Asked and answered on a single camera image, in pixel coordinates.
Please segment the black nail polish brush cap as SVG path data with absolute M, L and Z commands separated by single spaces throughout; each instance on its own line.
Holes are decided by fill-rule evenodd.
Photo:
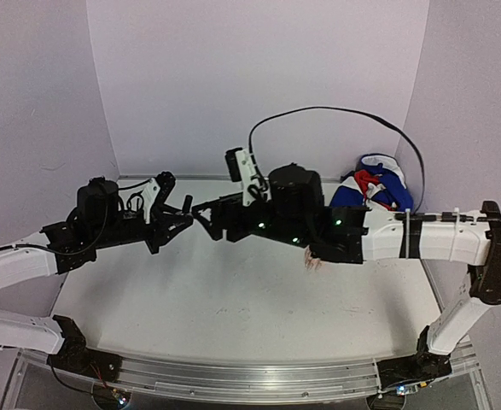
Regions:
M 183 207 L 182 207 L 182 212 L 184 214 L 190 213 L 192 202 L 193 202 L 193 197 L 191 195 L 186 195 L 184 198 L 184 203 L 183 203 Z

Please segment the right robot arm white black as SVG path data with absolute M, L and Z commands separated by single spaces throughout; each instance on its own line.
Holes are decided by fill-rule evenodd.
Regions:
M 382 374 L 398 383 L 445 371 L 452 351 L 492 307 L 501 305 L 501 213 L 495 202 L 463 214 L 395 212 L 384 207 L 334 207 L 319 175 L 295 164 L 260 179 L 240 167 L 237 194 L 204 202 L 193 215 L 214 240 L 263 237 L 302 248 L 309 267 L 387 259 L 455 261 L 467 275 L 456 297 L 417 341 L 414 354 L 383 360 Z

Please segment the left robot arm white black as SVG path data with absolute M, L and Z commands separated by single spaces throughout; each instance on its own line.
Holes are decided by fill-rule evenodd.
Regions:
M 100 249 L 145 243 L 150 254 L 158 254 L 194 222 L 192 196 L 181 208 L 167 204 L 175 184 L 173 174 L 163 172 L 131 186 L 131 195 L 123 198 L 123 187 L 113 180 L 91 179 L 78 189 L 66 220 L 0 247 L 0 290 L 79 269 L 96 261 Z M 0 347 L 58 354 L 72 372 L 86 372 L 91 352 L 68 338 L 61 319 L 0 310 Z

